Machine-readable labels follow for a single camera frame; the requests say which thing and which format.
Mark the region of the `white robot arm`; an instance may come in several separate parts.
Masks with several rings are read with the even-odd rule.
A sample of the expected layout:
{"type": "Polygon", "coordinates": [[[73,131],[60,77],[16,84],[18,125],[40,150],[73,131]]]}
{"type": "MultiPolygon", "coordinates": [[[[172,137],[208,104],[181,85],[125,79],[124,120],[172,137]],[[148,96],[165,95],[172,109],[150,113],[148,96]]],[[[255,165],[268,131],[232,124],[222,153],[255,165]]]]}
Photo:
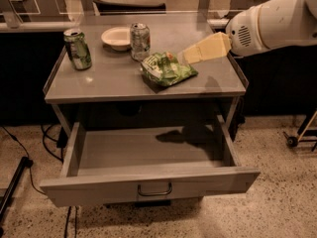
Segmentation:
{"type": "Polygon", "coordinates": [[[317,0],[269,0],[232,18],[212,34],[177,54],[184,64],[233,53],[240,57],[289,46],[317,45],[317,0]]]}

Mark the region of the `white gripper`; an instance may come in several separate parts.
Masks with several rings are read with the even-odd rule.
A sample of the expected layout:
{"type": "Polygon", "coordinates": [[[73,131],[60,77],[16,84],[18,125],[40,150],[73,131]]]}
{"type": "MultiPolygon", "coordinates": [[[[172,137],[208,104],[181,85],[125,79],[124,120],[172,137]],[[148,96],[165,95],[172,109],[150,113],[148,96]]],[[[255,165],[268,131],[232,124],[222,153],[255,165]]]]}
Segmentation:
{"type": "Polygon", "coordinates": [[[259,30],[260,6],[237,14],[226,26],[226,34],[212,34],[177,54],[185,64],[225,57],[231,50],[235,55],[248,57],[264,50],[259,30]]]}

